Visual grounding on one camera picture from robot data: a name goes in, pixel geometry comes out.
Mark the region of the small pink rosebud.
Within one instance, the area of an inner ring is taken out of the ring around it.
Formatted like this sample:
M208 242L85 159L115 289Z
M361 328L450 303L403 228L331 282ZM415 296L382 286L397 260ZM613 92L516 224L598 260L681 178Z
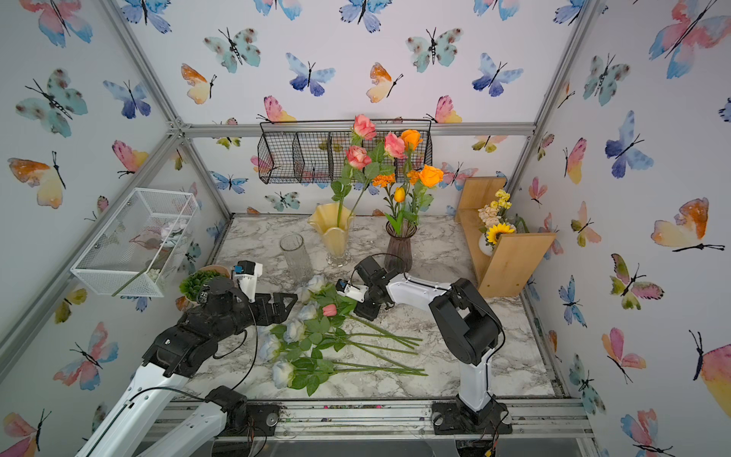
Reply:
M329 318L329 320L332 322L352 320L352 321L362 324L370 329L373 329L374 331L376 331L377 336L390 338L390 339L396 341L397 343L399 343L403 346L406 346L408 348L415 348L422 342L422 339L420 339L420 338L397 335L390 331L386 331L385 329L378 327L375 324L371 324L371 323L369 323L369 321L367 321L363 318L353 317L347 313L342 313L342 312L340 312L340 310L337 308L337 306L335 304L329 304L327 306L324 306L322 308L322 312L323 312L323 316Z

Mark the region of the orange yellow tulip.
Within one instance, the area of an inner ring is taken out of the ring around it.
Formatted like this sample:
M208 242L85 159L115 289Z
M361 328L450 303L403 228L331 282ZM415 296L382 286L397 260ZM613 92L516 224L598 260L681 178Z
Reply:
M386 201L388 202L389 214L386 216L393 232L402 236L409 227L409 204L407 203L407 189L391 185L386 189Z

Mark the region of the orange marigold flower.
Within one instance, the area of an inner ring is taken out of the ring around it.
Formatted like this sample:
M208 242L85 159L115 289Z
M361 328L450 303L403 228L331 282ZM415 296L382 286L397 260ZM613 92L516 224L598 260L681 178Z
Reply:
M385 201L388 204L388 213L386 214L386 218L394 230L401 228L401 223L398 221L400 204L402 201L402 198L399 196L401 188L396 185L395 175L378 175L374 178L372 184L376 188L384 189L386 191Z

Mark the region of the orange rose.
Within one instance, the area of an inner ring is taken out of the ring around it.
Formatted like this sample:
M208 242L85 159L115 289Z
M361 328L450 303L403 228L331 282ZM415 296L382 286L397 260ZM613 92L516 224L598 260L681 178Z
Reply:
M413 169L411 163L412 156L422 143L422 137L419 131L407 129L401 133L400 138L405 143L404 173L409 173Z
M444 180L444 172L441 169L437 169L431 166L424 166L420 171L421 190L419 192L420 204L418 211L418 225L419 225L419 214L427 211L434 200L434 196L431 193L434 188L437 188Z

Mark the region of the pink rose tall stem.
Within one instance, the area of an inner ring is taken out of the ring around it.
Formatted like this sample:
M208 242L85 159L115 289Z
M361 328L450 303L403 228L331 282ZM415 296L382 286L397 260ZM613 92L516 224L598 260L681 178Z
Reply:
M350 146L361 146L366 140L376 137L376 126L365 114L355 117L350 137Z

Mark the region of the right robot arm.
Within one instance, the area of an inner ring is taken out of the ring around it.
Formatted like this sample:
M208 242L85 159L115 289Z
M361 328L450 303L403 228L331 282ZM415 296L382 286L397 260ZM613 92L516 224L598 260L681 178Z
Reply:
M354 272L363 283L338 282L340 295L356 301L355 314L376 319L384 306L407 305L428 310L445 345L461 363L458 406L479 424L499 412L489 388L491 358L506 341L503 325L477 288L467 279L436 283L408 275L402 267L389 270L372 256Z

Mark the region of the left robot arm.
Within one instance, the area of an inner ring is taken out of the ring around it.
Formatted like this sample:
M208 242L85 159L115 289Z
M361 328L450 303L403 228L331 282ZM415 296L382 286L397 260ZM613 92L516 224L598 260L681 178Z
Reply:
M222 341L260 327L284 323L298 297L294 293L258 293L256 277L213 278L173 327L160 333L141 366L103 423L79 449L80 456L131 456L175 395L217 354ZM236 388L219 386L205 396L181 424L144 450L146 456L190 456L223 432L267 437L266 418L277 407L252 409Z

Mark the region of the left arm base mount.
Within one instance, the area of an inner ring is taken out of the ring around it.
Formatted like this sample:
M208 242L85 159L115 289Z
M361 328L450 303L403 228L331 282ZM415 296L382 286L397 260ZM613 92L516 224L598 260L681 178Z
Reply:
M220 436L274 436L282 414L280 405L253 402L244 394L223 386L212 390L204 400L224 415Z

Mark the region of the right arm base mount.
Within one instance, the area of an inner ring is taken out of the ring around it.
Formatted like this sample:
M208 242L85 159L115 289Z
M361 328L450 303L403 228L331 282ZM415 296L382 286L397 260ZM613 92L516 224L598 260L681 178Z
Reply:
M461 399L435 402L431 405L431 422L437 435L455 434L512 434L510 415L506 404L495 399L475 412Z

